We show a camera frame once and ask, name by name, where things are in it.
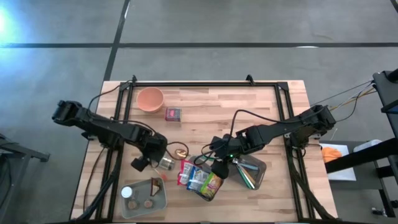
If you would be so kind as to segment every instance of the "wooden table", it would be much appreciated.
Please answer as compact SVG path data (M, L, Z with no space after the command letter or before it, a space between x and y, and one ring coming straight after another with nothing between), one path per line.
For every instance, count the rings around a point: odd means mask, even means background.
M304 82L301 80L287 81L294 107L294 114L299 114L309 108ZM120 82L104 82L102 92L109 91ZM272 119L279 119L275 91L271 87L160 87L164 93L164 107L155 114L147 114L139 110L136 96L142 88L134 88L130 119L147 123L157 132L163 134L169 142L181 141L190 148L191 154L199 154L200 149L210 143L213 136L222 137L229 132L231 119L237 109L246 109ZM114 115L118 92L103 95L99 99L97 113L111 117ZM164 120L165 107L182 108L182 122L167 122ZM272 124L250 114L237 115L234 132L254 124ZM178 145L170 147L174 152ZM88 145L80 183L76 193L71 218L82 213L83 196L94 161L102 147L92 141ZM105 152L98 163L88 191L86 207L98 193L103 175ZM167 208L150 215L144 215L131 220L121 216L120 188L133 182L158 177L149 166L143 172L138 172L130 166L140 152L135 147L125 145L123 163L118 184L114 222L287 222L297 221L290 176L287 167L283 138L275 138L263 150L253 154L267 164L267 170L259 190L245 189L232 180L226 182L216 194L212 202L206 202L193 192L177 186L177 173L180 163L167 173L165 182L167 192ZM321 151L318 146L307 147L304 157L311 191L327 211L337 217L335 203L331 194ZM303 193L300 198L306 216L306 206ZM108 211L105 203L103 216Z

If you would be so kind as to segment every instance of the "colorful snack package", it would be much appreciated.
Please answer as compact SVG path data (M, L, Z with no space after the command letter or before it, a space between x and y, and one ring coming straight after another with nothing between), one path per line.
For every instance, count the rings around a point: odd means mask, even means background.
M190 161L181 161L180 173L178 174L177 185L186 185L189 181L194 165Z
M200 193L207 199L211 200L216 195L222 183L223 180L221 178L214 173L210 173L208 178L205 180L205 183L203 183Z
M199 167L193 167L187 184L187 190L200 192L200 189L208 176L209 173L201 170Z

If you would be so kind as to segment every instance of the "concrete floor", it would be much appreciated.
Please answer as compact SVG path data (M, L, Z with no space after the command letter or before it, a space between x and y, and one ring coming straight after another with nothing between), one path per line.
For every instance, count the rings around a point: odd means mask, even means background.
M2 0L0 43L112 43L124 0ZM388 0L133 0L122 43L396 42L398 13ZM50 119L58 100L87 105L100 92L110 48L0 49L0 133L51 153L24 180L15 223L68 219L87 142ZM119 49L110 80L304 80L311 103L394 70L398 49ZM337 105L354 91L324 102ZM334 140L393 137L376 94L359 100ZM333 115L344 118L345 106ZM324 136L329 140L332 133ZM398 187L387 179L391 199ZM375 191L333 190L344 220L393 223L370 214Z

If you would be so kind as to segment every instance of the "small item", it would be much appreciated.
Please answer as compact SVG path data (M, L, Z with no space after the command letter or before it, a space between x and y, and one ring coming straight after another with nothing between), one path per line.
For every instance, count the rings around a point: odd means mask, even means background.
M200 189L208 176L209 173L201 170L199 167L193 167L187 184L187 190L200 192Z
M237 165L239 166L239 168L241 169L241 171L244 173L244 175L250 180L251 183L255 183L256 181L254 181L254 179L250 176L250 174L241 166L241 165Z
M137 200L132 199L127 203L127 206L130 210L134 210L139 207L139 202Z
M242 166L242 167L245 167L245 168L248 168L248 169L251 169L251 170L259 170L258 167L254 166L254 165L250 165L250 164L245 164L245 162L246 162L246 161L245 161L244 159L241 159L240 162L239 162L239 160L238 160L237 158L234 158L234 159L232 160L232 163L237 164L237 165L240 165L240 166Z
M181 121L181 108L167 108L165 114L166 121Z
M174 169L175 162L172 158L170 158L168 155L164 155L163 158L159 162L159 167L165 170L173 170Z
M164 172L159 172L156 168L154 168L157 174L159 174L160 178L162 178L164 181L167 181L167 175Z
M151 199L147 199L144 202L144 207L146 208L152 208L154 206L154 202Z
M249 189L254 189L254 184L250 181L250 179L246 176L246 174L243 172L243 168L239 165L236 165L236 168L238 172L240 173L244 183Z
M131 187L123 187L121 191L121 195L124 198L132 198L132 188Z
M179 159L185 159L187 158L187 152L186 150L183 149L176 149L174 151L175 155L179 158Z
M155 178L151 178L151 182L152 184L150 185L150 196L153 197L158 191L160 191L161 183Z
M181 161L181 169L177 178L177 185L186 185L188 183L193 167L193 163L186 160Z
M338 159L342 156L341 152L335 148L332 147L324 147L322 149L322 157L323 157L323 161L326 162L330 162L333 161L335 159Z
M221 187L223 180L214 173L210 173L210 175L205 180L205 183L202 185L200 189L200 193L205 198L211 200L216 195L218 189Z

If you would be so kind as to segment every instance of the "black cable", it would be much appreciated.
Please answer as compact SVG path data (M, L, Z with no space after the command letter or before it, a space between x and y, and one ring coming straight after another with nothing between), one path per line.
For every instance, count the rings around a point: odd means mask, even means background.
M325 109L325 107L323 107L321 110L319 110L319 111L315 112L314 114L311 114L310 116L307 116L307 117L301 118L301 119L299 119L299 120L296 120L296 121L277 121L277 120L274 120L274 119L265 118L265 117L263 117L263 116L260 116L260 115L258 115L258 114L255 114L255 113L253 113L253 112L250 112L250 111L247 111L247 110L237 110L237 111L236 111L236 113L237 113L237 112L240 112L240 111L242 111L242 112L245 112L245 113L251 114L251 115L253 115L253 116L256 116L256 117L258 117L258 118L261 118L261 119L267 120L267 121L272 121L272 122L275 122L275 123L280 123L280 124L294 124L294 123L297 123L297 122L302 122L301 120L303 120L303 119L308 119L308 118L311 118L311 117L313 117L313 116L317 115L318 113L321 113L321 112L322 112L324 109Z
M125 84L125 83L128 83L128 82L132 82L132 80L128 80L128 81L126 81L126 82L124 82L124 83L120 83L117 87L113 88L112 90L106 91L106 92L104 92L104 93L100 93L99 95L94 96L94 97L91 99L90 103L88 104L88 107L87 107L87 115L88 115L89 117L91 117L91 115L89 114L89 111L90 111L91 104L93 103L93 101L94 101L95 99L99 98L100 96L103 96L103 95L105 95L105 94L108 94L108 93L111 93L111 92L115 91L115 90L116 90L117 88L119 88L121 85L123 85L123 84Z
M0 203L0 208L2 207L2 205L4 204L4 202L6 201L7 196L8 196L8 193L10 192L10 190L11 190L11 185L12 185L10 161L9 161L9 159L8 159L7 157L5 157L5 158L6 158L7 165L8 165L8 177L9 177L9 180L10 180L10 184L8 185L7 192L6 192L6 194L4 195L4 198L3 198L3 200L2 200L1 203Z
M323 149L323 147L320 144L308 143L308 145L319 146L321 147L321 150Z
M100 160L100 157L101 157L102 152L103 152L104 150L105 150L105 147L102 148L102 150L101 150L101 152L99 153L97 159L95 160L93 169L91 170L90 177L88 178L88 182L87 182L87 186L86 186L86 190L85 190L85 195L84 195L84 197L83 197L83 211L85 211L85 207L86 207L86 196L87 196L87 192L88 192L88 187L90 186L91 178L93 178L94 170L95 170L95 168L96 168L96 166L97 166L97 163L98 163L98 161Z
M364 96L369 95L369 94L372 94L372 93L375 93L375 92L377 92L377 91L375 90L375 91L372 91L372 92L370 92L370 93L366 93L366 94L364 94Z
M211 157L211 155L213 155L213 153L214 153L216 150L218 150L218 149L220 149L221 147L223 147L223 146L225 145L225 143L222 144L222 145L221 145L219 148L217 148L217 149L214 149L214 150L212 150L212 151L208 151L208 152L203 153L203 149L206 148L207 146L210 146L210 145L212 145L212 143L207 144L207 145L205 145L205 146L202 147L202 149L201 149L201 155L198 156L198 157L196 157L196 158L193 160L193 164L194 164L194 165L196 165L196 166L203 165L205 162L207 162L207 160L209 160L209 158ZM202 157L205 157L205 160L202 161L201 163L197 163L197 160L198 160L199 158L202 158Z
M362 93L362 92L360 92L360 93L356 96L354 108L353 108L353 111L351 112L351 114L348 115L346 118L343 118L343 119L340 119L340 120L336 121L336 123L337 123L337 122L340 122L340 121L347 120L349 117L351 117L351 116L354 114L355 109L356 109L356 103L358 102L358 97L360 96L361 93Z
M148 124L146 124L146 123L144 123L144 122L141 122L141 121L135 121L135 120L115 120L115 119L114 119L113 121L115 121L115 122L123 122L123 121L126 121L126 122L133 122L133 123L141 124L141 125L144 125L144 126L146 126L147 128L149 128L151 131L153 131L154 134L156 133L155 129L151 128Z
M371 82L371 81L367 81L367 82L365 82L365 83L362 83L362 84L359 84L359 85L357 85L357 86L355 86L355 87L352 87L352 88L350 88L350 89L348 89L348 90L342 91L341 93L337 93L337 94L335 94L335 95L333 95L333 96L331 96L331 97L328 97L328 98L326 98L326 99L324 99L324 100L321 100L321 101L318 101L318 102L316 102L316 103L313 103L313 104L311 104L311 106L313 106L313 105L315 105L315 104L318 104L318 103L321 103L321 102L324 102L324 101L326 101L326 100L329 100L329 99L331 99L331 98L333 98L333 97L335 97L335 96L341 95L341 94L343 94L343 93L346 93L346 92L348 92L348 91L350 91L350 90L353 90L353 89L355 89L355 88L358 88L358 87L360 87L360 86L363 86L363 85L365 85L365 84L367 84L367 83L369 83L369 82Z
M304 150L303 158L304 158L305 154L307 153L306 149L294 149L294 150L296 150L296 153L299 153L299 150Z
M172 154L169 152L168 149L166 149L166 152L169 154L169 156L170 156L171 158L173 158L173 159L175 159L175 160L178 160L178 161L181 161L181 160L184 160L184 159L186 159L186 158L188 157L188 155L189 155L189 147L188 147L186 144L184 144L184 143L182 143L182 142L175 141L175 142L170 142L170 143L168 143L167 145L169 146L169 145L172 145L172 144L181 144L181 145L185 146L185 147L187 148L187 154L185 155L184 158L182 158L182 159L177 159L177 158L175 158L174 156L172 156Z

